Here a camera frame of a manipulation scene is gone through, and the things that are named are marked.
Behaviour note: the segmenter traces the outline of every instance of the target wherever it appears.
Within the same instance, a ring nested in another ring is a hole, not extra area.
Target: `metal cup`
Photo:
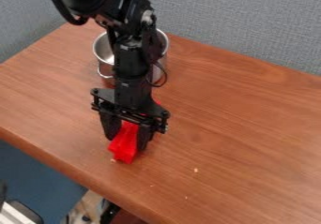
[[[163,43],[163,57],[158,60],[162,68],[166,69],[167,64],[167,50],[170,47],[170,40],[167,35],[156,29],[156,35]],[[114,76],[112,76],[112,66],[114,66],[114,54],[111,51],[111,45],[108,42],[107,33],[102,33],[100,36],[94,41],[92,52],[98,59],[98,74],[99,76],[108,81],[108,83],[114,84]],[[152,66],[152,82],[158,82],[163,76],[163,70],[158,66]]]

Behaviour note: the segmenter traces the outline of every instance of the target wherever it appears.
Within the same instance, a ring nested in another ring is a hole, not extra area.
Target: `wooden table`
[[[65,24],[0,67],[0,138],[148,223],[321,223],[321,78],[170,35],[170,132],[114,163],[102,31]]]

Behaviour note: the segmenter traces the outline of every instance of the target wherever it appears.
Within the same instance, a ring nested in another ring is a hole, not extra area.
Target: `black cable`
[[[147,80],[148,84],[150,84],[152,87],[156,87],[156,88],[158,88],[158,87],[162,87],[162,86],[166,84],[167,79],[168,79],[168,74],[167,74],[167,71],[166,71],[166,69],[163,68],[163,66],[162,66],[162,64],[160,64],[159,62],[154,63],[154,65],[163,71],[164,81],[162,82],[162,84],[154,84],[154,83],[151,82],[151,80],[148,79],[148,76],[146,76],[146,80]]]
[[[68,8],[64,5],[63,0],[51,0],[51,1],[55,4],[55,7],[59,10],[61,16],[71,24],[83,25],[88,21],[88,18],[84,18],[84,17],[79,17],[79,19],[75,19]]]

